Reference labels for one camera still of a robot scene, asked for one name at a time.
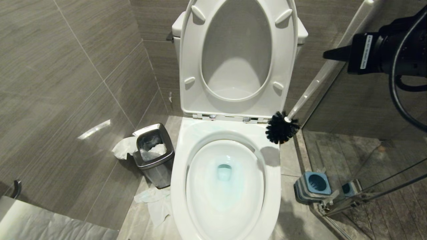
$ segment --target toilet seat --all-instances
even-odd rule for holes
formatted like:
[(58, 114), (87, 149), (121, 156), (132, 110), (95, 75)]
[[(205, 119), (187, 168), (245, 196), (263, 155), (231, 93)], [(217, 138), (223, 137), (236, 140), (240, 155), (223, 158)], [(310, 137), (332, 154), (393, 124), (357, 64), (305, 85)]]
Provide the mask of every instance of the toilet seat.
[(297, 42), (293, 0), (190, 1), (180, 45), (183, 112), (270, 118), (284, 107)]
[(206, 233), (206, 228), (200, 226), (199, 219), (189, 208), (189, 204), (193, 204), (193, 202), (188, 202), (188, 195), (192, 194), (192, 189), (188, 187), (188, 176), (191, 174), (192, 161), (196, 161), (194, 157), (204, 146), (224, 139), (236, 142), (236, 145), (243, 145), (243, 148), (246, 148), (248, 152), (252, 152), (257, 158), (259, 172), (263, 173), (262, 207), (255, 204), (257, 207), (253, 214), (250, 214), (251, 218), (247, 220), (248, 224), (237, 236), (231, 236), (231, 239), (268, 239), (279, 213), (281, 174), (278, 145), (264, 138), (264, 132), (265, 124), (244, 124), (221, 120), (206, 121), (188, 117), (182, 119), (171, 180), (173, 217), (182, 239), (226, 239), (223, 238), (224, 235), (221, 235), (221, 238), (216, 238), (212, 234)]

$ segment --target toilet bowl water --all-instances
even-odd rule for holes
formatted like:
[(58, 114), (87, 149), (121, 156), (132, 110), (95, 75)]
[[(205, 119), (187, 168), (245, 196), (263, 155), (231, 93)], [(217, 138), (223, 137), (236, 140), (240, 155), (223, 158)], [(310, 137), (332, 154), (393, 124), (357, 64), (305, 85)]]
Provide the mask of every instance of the toilet bowl water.
[(233, 140), (204, 145), (187, 175), (187, 206), (206, 239), (234, 240), (253, 228), (264, 197), (255, 154)]

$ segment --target stainless steel trash can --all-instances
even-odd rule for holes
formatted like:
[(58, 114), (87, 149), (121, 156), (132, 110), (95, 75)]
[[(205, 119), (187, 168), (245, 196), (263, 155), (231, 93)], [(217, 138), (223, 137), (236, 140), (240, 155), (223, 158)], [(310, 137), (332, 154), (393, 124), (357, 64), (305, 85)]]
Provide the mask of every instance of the stainless steel trash can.
[(140, 151), (134, 154), (136, 165), (158, 189), (170, 186), (173, 158), (175, 150), (166, 128), (161, 123), (147, 126), (138, 130), (140, 135), (136, 141), (138, 150), (149, 151), (157, 144), (163, 143), (166, 152), (154, 159), (144, 159)]

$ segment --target toilet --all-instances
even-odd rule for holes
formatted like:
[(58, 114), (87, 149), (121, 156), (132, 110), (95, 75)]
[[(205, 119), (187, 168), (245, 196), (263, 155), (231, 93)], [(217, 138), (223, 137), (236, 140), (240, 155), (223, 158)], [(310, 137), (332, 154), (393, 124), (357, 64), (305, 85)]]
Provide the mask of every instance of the toilet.
[(281, 201), (279, 146), (298, 44), (293, 0), (191, 0), (173, 25), (184, 113), (171, 179), (183, 240), (267, 240)]

